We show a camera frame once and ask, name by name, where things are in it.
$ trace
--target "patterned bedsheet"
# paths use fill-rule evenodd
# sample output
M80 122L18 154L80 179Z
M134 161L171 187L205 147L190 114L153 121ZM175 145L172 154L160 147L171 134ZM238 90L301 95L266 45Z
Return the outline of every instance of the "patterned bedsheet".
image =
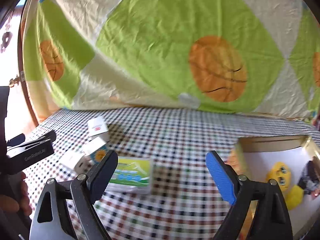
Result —
M303 122L188 109L61 109L29 138L49 130L57 133L55 153L25 170L33 211L49 178L75 177L59 159L89 141L87 121L99 115L108 124L111 149L119 156L151 156L155 165L150 195L104 192L95 203L113 239L211 239L229 205L222 201L205 166L205 154L216 150L226 160L238 137L308 134L320 146L320 133ZM78 238L85 239L72 201L68 207Z

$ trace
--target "human hand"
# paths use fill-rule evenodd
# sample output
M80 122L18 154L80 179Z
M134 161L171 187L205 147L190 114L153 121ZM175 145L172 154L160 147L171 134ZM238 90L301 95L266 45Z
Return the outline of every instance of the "human hand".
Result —
M26 216L30 216L32 209L29 206L30 200L28 198L28 185L25 183L24 179L27 176L24 172L21 172L21 194L22 198L20 203L15 201L6 195L0 195L0 208L6 212L17 212L20 208Z

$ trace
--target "blue rubber tip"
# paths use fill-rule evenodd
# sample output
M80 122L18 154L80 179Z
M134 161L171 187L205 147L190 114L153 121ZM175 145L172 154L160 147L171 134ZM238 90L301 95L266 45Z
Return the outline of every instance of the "blue rubber tip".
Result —
M219 190L224 201L228 201L230 205L236 201L236 195L233 183L221 164L211 152L207 153L205 158L207 168Z

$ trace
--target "metal screw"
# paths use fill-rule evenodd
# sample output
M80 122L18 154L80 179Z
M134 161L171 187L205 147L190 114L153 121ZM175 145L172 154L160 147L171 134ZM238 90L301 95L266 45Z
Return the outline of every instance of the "metal screw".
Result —
M79 174L77 179L78 180L84 180L85 179L85 174Z
M278 182L277 182L275 179L271 179L269 182L270 182L270 184L273 185L273 186L275 186L275 185L278 184Z
M246 176L246 175L243 175L243 174L240 174L240 175L238 176L238 179L239 179L240 181L246 181L246 180L247 180L247 176Z
M54 183L54 178L48 179L48 180L47 180L47 183L48 183L48 184Z

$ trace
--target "small white box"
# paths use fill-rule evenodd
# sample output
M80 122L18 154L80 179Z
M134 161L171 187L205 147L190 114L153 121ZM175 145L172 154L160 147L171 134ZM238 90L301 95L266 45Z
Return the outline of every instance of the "small white box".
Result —
M102 116L90 119L88 121L88 129L91 140L100 137L105 142L110 141L109 130Z
M108 152L107 143L100 137L94 138L83 146L85 156L94 163L99 163Z
M67 151L61 157L60 163L66 168L75 171L77 174L84 172L84 169L88 166L88 161L84 157L83 153Z

